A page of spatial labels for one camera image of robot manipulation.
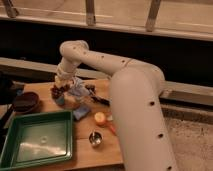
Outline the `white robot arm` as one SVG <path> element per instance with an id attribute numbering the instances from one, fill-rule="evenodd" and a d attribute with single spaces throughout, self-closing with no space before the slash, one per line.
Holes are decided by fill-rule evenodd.
<path id="1" fill-rule="evenodd" d="M 126 171 L 179 171 L 159 102 L 165 77 L 140 60 L 91 51 L 83 40 L 60 45 L 64 82 L 84 63 L 111 77 L 110 108 Z"/>

